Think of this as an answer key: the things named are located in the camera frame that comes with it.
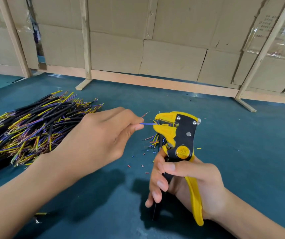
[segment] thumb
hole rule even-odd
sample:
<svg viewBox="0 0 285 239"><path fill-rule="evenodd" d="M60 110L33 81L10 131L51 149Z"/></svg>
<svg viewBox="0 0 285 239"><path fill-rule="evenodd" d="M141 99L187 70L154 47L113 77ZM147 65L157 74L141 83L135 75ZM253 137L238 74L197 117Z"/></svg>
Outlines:
<svg viewBox="0 0 285 239"><path fill-rule="evenodd" d="M179 177L194 177L199 180L209 181L220 174L218 168L210 163L192 163L189 161L163 162L166 173Z"/></svg>
<svg viewBox="0 0 285 239"><path fill-rule="evenodd" d="M124 149L131 135L135 131L141 130L142 128L144 128L144 125L142 124L128 125L124 130L120 132L119 136L116 138L116 147Z"/></svg>

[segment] workbench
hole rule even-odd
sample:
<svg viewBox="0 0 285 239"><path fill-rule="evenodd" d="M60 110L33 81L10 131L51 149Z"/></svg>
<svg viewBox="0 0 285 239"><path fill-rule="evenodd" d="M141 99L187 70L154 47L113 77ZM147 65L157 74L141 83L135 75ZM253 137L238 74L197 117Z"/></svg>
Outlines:
<svg viewBox="0 0 285 239"><path fill-rule="evenodd" d="M196 156L219 168L226 188L285 227L285 105L250 101L258 110L251 113L228 97L100 80L76 91L79 83L75 77L42 74L2 87L0 115L57 90L74 91L84 101L98 97L104 110L122 106L138 116L149 112L146 122L159 112L190 113L202 120L195 134L194 147L201 148ZM155 154L142 140L153 134L152 126L135 132L119 160L44 205L40 212L49 214L40 224L29 221L16 238L232 238L212 221L197 226L173 196L159 221L151 221L144 206L150 179L145 172L151 172ZM24 168L2 169L0 186Z"/></svg>

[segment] clear packing tape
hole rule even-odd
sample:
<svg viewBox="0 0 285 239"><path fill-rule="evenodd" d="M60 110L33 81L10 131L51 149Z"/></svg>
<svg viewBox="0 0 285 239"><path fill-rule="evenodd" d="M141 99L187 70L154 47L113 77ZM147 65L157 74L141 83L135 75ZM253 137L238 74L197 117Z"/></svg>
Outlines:
<svg viewBox="0 0 285 239"><path fill-rule="evenodd" d="M18 32L33 32L29 10L26 0L7 0ZM6 24L0 9L0 27L6 28Z"/></svg>
<svg viewBox="0 0 285 239"><path fill-rule="evenodd" d="M266 0L260 13L256 17L247 43L244 46L244 52L255 54L260 52L279 18L284 5L285 0ZM267 55L285 59L285 22Z"/></svg>

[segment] yellow and black wire stripper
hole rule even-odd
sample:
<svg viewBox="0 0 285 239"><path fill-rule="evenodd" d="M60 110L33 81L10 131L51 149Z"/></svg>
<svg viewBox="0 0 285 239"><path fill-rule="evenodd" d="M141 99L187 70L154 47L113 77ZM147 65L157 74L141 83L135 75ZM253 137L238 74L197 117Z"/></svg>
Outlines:
<svg viewBox="0 0 285 239"><path fill-rule="evenodd" d="M159 148L162 147L168 155L167 162L192 161L194 159L193 139L197 125L201 120L185 112L159 113L155 117L157 124L153 125L154 130L164 139L159 139ZM173 175L164 173L163 176L170 183ZM203 225L201 196L198 190L198 183L195 178L185 177L191 196L193 217L196 223ZM160 203L153 204L152 219L156 220L160 213Z"/></svg>

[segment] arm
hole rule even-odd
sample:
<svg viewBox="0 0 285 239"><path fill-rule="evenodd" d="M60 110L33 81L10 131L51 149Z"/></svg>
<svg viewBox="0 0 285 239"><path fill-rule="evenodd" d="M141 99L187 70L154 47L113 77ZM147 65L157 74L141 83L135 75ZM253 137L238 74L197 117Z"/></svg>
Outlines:
<svg viewBox="0 0 285 239"><path fill-rule="evenodd" d="M190 192L184 177L194 177L198 181L204 219L217 222L238 238L285 238L285 228L224 187L216 166L205 164L197 158L193 162L169 163L164 161L165 156L161 150L155 158L146 207L151 207L154 201L161 201L161 189L176 195L191 211ZM164 172L175 175L170 185L162 176Z"/></svg>
<svg viewBox="0 0 285 239"><path fill-rule="evenodd" d="M0 187L0 239L13 237L77 180L120 158L130 136L143 128L141 122L122 107L87 114L57 148Z"/></svg>

